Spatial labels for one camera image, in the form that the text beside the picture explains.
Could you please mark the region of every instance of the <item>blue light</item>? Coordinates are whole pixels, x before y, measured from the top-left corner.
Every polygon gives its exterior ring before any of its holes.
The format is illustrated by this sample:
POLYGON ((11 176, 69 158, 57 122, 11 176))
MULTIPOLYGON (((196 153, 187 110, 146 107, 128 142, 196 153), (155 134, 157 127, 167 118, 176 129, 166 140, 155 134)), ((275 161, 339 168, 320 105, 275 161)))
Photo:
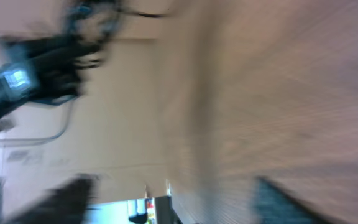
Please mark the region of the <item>blue light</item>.
POLYGON ((26 88, 30 84, 29 76, 24 70, 16 70, 5 76, 10 88, 26 88))

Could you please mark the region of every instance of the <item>floor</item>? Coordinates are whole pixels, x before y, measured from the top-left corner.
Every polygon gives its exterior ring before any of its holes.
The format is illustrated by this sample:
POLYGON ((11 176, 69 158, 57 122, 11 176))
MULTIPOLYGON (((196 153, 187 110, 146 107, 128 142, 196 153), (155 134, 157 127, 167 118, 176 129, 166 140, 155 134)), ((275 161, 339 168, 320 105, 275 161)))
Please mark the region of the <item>floor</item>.
POLYGON ((265 175, 358 223, 358 1, 195 1, 167 23, 160 110, 184 223, 258 223, 265 175))

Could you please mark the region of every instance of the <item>wall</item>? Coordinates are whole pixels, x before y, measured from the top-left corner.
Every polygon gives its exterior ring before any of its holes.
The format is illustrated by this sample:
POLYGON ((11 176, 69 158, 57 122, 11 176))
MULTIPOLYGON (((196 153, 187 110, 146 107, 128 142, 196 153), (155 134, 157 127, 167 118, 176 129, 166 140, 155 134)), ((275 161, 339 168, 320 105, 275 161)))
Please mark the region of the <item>wall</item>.
POLYGON ((358 2, 193 1, 163 40, 160 110, 184 223, 256 223, 258 175, 358 223, 358 2))
MULTIPOLYGON (((77 173, 98 174, 98 203, 165 195, 165 160, 157 117, 155 44, 117 41, 109 61, 88 70, 84 96, 67 132, 43 146, 4 149, 4 213, 9 214, 77 173), (27 155, 9 159, 12 152, 27 155)), ((64 106, 28 104, 13 112, 7 138, 51 136, 64 106)))

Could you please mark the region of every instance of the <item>black object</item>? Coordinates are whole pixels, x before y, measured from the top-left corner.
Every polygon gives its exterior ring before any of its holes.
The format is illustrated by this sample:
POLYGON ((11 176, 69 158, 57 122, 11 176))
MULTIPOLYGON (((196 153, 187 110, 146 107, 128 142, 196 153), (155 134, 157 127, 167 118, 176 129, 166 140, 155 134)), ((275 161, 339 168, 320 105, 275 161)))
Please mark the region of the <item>black object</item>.
POLYGON ((81 175, 4 224, 80 224, 86 217, 94 178, 81 175))
POLYGON ((129 217, 128 220, 135 224, 145 224, 147 222, 147 214, 137 215, 134 217, 129 217))
POLYGON ((156 197, 154 200, 155 212, 159 223, 182 224, 178 215, 172 208, 171 196, 156 197))
POLYGON ((334 224, 343 223, 328 218, 298 200, 274 181, 257 179, 254 208, 263 224, 334 224))

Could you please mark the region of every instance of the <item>wire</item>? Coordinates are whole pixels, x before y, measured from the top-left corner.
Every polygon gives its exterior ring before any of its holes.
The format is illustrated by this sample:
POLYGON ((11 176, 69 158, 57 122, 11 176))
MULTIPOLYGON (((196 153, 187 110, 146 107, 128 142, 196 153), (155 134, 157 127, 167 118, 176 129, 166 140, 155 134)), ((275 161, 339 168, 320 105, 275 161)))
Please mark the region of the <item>wire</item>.
POLYGON ((24 147, 24 146, 39 146, 52 142, 62 136, 70 125, 71 117, 73 114, 75 99, 71 100, 67 106, 65 114, 64 125, 62 129, 55 135, 43 138, 13 138, 13 139, 0 139, 0 143, 5 144, 0 147, 24 147))
POLYGON ((166 13, 160 13, 160 14, 151 14, 146 12, 140 12, 136 11, 130 8, 120 8, 119 12, 122 12, 127 15, 132 16, 141 16, 146 18, 152 18, 152 19, 161 19, 166 17, 174 16, 175 14, 178 14, 180 10, 184 8, 185 3, 190 2, 190 0, 174 0, 171 7, 168 8, 166 13))
POLYGON ((103 27, 100 30, 100 32, 103 35, 102 38, 96 41, 97 43, 102 45, 101 52, 103 52, 104 55, 98 59, 93 59, 93 60, 78 58, 74 61, 76 69, 83 70, 89 68, 98 68, 102 66, 109 58, 109 51, 105 49, 106 48, 105 44, 116 36, 122 24, 122 13, 120 12, 120 9, 123 8, 122 6, 123 0, 113 0, 113 1, 107 0, 106 3, 111 4, 109 19, 107 19, 106 22, 102 24, 103 27))

